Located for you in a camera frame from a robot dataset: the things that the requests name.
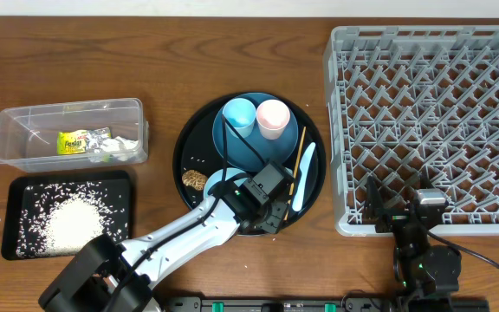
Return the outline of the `light blue cup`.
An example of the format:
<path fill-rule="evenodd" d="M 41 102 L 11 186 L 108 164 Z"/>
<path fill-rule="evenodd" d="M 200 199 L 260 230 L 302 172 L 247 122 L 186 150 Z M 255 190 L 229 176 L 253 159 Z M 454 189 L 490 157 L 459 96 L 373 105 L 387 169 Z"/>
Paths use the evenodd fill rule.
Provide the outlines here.
<path fill-rule="evenodd" d="M 237 131 L 243 138 L 248 137 L 256 121 L 256 107 L 252 101 L 244 98 L 235 98 L 228 101 L 223 108 L 223 116 L 234 127 L 230 131 Z"/>

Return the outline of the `light blue bowl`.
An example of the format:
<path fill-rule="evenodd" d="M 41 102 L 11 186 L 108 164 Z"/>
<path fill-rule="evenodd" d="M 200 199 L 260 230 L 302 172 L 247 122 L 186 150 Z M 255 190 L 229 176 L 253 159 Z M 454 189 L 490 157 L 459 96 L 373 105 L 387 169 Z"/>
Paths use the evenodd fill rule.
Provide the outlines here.
<path fill-rule="evenodd" d="M 238 179 L 238 180 L 235 180 L 234 183 L 237 185 L 237 186 L 240 186 L 248 177 L 249 177 L 249 174 L 246 173 L 245 171 L 243 170 L 240 170 L 238 168 L 235 168 L 235 167 L 228 167 L 227 168 L 227 172 L 225 174 L 225 179 L 226 180 L 229 180 L 231 179 L 232 177 L 234 176 L 237 176 L 239 174 L 244 174 L 244 177 Z M 210 189 L 212 188 L 212 186 L 214 186 L 216 183 L 218 183 L 219 181 L 222 180 L 222 177 L 223 177 L 223 170 L 220 169 L 216 172 L 214 172 L 206 181 L 205 185 L 204 185 L 204 189 L 203 189 L 203 199 L 206 199 L 209 197 L 209 191 Z"/>

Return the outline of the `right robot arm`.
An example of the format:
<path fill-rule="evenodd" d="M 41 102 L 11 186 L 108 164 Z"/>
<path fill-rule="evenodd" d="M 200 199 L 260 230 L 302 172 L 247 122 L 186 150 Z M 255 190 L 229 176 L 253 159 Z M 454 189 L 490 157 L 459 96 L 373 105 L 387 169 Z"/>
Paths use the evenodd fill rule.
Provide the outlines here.
<path fill-rule="evenodd" d="M 383 311 L 452 311 L 450 293 L 459 290 L 461 253 L 429 243 L 429 229 L 442 223 L 448 200 L 427 179 L 420 185 L 402 211 L 386 207 L 374 178 L 366 180 L 366 218 L 374 221 L 376 232 L 393 234 L 394 275 L 404 286 L 382 303 Z"/>

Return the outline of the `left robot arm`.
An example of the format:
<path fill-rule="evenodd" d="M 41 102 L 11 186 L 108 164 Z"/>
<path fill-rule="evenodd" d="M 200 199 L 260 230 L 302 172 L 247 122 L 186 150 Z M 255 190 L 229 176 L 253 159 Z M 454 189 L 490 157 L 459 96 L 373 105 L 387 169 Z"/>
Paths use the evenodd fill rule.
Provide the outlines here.
<path fill-rule="evenodd" d="M 158 310 L 153 289 L 198 254 L 239 230 L 284 213 L 288 182 L 219 181 L 198 207 L 143 237 L 115 244 L 102 234 L 82 247 L 38 299 L 45 311 Z"/>

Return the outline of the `yellow foil snack wrapper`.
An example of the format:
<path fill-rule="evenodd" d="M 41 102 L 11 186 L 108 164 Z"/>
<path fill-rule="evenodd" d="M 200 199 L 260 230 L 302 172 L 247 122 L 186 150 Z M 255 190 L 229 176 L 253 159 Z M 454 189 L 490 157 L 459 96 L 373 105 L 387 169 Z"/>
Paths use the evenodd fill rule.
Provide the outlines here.
<path fill-rule="evenodd" d="M 59 132 L 56 151 L 58 155 L 98 153 L 101 151 L 103 141 L 111 138 L 111 131 L 108 127 Z"/>

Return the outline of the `white tissue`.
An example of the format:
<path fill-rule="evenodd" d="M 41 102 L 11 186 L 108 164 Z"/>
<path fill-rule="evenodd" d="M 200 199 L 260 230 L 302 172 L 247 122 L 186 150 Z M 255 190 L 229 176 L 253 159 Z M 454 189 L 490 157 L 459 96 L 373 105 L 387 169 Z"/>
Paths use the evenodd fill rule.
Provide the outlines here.
<path fill-rule="evenodd" d="M 94 163 L 111 162 L 112 160 L 127 161 L 133 156 L 133 150 L 138 145 L 137 140 L 129 140 L 117 136 L 114 138 L 100 136 L 87 142 L 87 153 L 95 153 L 90 156 Z"/>

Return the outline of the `brown patterned cookie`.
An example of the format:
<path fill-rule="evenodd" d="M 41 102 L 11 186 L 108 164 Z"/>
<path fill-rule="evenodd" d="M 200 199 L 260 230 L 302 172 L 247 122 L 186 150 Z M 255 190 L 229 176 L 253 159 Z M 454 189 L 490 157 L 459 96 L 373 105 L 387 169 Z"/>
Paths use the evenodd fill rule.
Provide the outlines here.
<path fill-rule="evenodd" d="M 204 174 L 193 169 L 184 172 L 181 179 L 184 186 L 191 187 L 199 192 L 204 189 L 208 180 Z"/>

